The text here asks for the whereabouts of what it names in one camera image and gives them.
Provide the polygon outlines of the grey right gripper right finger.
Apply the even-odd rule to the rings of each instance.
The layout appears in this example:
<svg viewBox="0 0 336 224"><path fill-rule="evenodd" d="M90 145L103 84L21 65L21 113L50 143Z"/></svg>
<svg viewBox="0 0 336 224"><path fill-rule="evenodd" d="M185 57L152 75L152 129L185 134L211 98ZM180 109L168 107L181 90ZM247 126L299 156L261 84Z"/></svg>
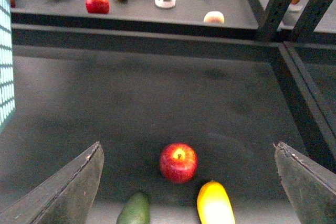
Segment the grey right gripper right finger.
<svg viewBox="0 0 336 224"><path fill-rule="evenodd" d="M335 173L284 142L275 145L274 157L300 223L335 223Z"/></svg>

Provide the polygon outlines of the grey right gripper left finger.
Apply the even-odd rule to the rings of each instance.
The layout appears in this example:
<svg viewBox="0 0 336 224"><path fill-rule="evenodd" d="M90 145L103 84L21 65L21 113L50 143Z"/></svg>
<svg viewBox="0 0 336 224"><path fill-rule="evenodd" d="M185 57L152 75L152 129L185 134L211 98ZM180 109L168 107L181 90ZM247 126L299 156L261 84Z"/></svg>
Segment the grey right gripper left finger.
<svg viewBox="0 0 336 224"><path fill-rule="evenodd" d="M47 180L1 211L1 223L86 223L104 164L96 142Z"/></svg>

